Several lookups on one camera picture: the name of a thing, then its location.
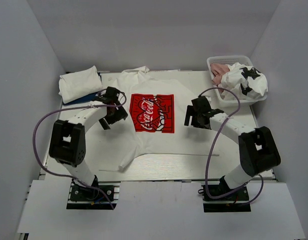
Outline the white red-print t-shirt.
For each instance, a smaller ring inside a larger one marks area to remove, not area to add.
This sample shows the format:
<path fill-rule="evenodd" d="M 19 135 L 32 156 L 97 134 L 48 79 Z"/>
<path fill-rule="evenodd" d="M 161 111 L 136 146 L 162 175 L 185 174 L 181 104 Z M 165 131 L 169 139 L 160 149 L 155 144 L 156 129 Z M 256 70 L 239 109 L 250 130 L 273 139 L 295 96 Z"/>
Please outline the white red-print t-shirt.
<path fill-rule="evenodd" d="M 143 66 L 116 78 L 101 77 L 104 88 L 117 88 L 127 97 L 127 118 L 101 133 L 109 148 L 103 159 L 113 171 L 124 171 L 145 154 L 209 154 L 214 132 L 184 125 L 187 106 L 197 95 L 177 79 L 156 79 L 148 72 Z"/>

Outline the pink t-shirt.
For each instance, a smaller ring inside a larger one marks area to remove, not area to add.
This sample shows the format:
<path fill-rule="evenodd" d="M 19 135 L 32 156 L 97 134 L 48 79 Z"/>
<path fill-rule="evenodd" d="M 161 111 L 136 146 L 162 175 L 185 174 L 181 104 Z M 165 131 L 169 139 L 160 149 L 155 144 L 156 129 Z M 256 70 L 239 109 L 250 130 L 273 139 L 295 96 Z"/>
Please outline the pink t-shirt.
<path fill-rule="evenodd" d="M 229 72 L 229 67 L 226 64 L 218 64 L 218 63 L 212 63 L 210 65 L 211 72 L 214 75 L 214 78 L 212 80 L 213 84 L 218 86 L 221 83 L 222 76 Z"/>

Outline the white black-print t-shirt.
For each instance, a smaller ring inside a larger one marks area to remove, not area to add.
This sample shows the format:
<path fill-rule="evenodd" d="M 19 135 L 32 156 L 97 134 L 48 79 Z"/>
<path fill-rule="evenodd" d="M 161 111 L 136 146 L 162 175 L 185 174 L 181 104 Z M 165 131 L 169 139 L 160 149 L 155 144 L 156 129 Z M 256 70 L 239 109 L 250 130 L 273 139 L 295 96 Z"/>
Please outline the white black-print t-shirt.
<path fill-rule="evenodd" d="M 222 76 L 220 88 L 221 97 L 225 101 L 257 100 L 264 97 L 268 92 L 267 79 L 263 73 L 253 66 L 240 64 L 227 64 L 229 72 Z"/>

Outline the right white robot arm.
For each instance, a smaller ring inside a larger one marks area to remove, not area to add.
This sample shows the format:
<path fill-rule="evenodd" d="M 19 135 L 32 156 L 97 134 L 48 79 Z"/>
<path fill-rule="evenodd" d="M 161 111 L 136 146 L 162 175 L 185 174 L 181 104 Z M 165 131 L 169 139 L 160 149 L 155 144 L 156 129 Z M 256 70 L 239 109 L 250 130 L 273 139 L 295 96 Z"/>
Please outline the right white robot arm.
<path fill-rule="evenodd" d="M 238 122 L 224 111 L 213 109 L 204 96 L 192 100 L 192 104 L 187 107 L 184 124 L 216 131 L 216 137 L 224 135 L 238 144 L 238 166 L 220 179 L 215 192 L 210 192 L 209 186 L 205 186 L 210 199 L 232 199 L 256 175 L 281 163 L 269 128 L 253 128 Z"/>

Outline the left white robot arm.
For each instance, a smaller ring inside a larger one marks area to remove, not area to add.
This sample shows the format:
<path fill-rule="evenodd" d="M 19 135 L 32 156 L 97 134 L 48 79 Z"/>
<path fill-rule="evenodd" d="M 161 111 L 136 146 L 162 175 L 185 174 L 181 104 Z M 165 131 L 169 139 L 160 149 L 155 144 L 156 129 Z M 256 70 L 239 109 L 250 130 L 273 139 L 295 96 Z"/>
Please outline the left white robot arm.
<path fill-rule="evenodd" d="M 98 179 L 88 167 L 86 156 L 86 133 L 96 123 L 104 130 L 110 125 L 125 120 L 128 116 L 123 108 L 127 97 L 115 87 L 108 87 L 87 106 L 71 107 L 80 110 L 73 117 L 57 120 L 53 125 L 49 156 L 63 165 L 70 177 L 83 186 L 82 194 L 90 200 L 99 195 Z"/>

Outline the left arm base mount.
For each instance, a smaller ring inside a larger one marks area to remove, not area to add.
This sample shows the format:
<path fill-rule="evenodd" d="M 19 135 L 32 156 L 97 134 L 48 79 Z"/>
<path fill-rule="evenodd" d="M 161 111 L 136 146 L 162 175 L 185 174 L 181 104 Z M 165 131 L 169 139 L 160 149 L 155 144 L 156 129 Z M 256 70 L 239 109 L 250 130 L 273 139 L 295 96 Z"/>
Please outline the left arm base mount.
<path fill-rule="evenodd" d="M 98 190 L 90 189 L 72 180 L 67 210 L 113 210 L 118 202 L 120 184 L 98 182 Z"/>

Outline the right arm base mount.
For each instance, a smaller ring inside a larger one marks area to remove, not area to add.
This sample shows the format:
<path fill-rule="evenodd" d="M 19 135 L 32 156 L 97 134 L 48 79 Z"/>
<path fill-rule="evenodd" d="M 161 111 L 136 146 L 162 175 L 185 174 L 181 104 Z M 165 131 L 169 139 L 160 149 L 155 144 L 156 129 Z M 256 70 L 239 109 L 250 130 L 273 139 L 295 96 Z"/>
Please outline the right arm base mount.
<path fill-rule="evenodd" d="M 218 184 L 209 184 L 208 190 L 211 196 L 217 197 L 227 194 L 231 189 L 225 186 L 224 177 Z M 234 193 L 225 197 L 213 199 L 206 192 L 206 186 L 202 185 L 198 194 L 203 199 L 203 210 L 205 213 L 248 213 L 251 212 L 249 194 L 247 187 L 244 186 Z"/>

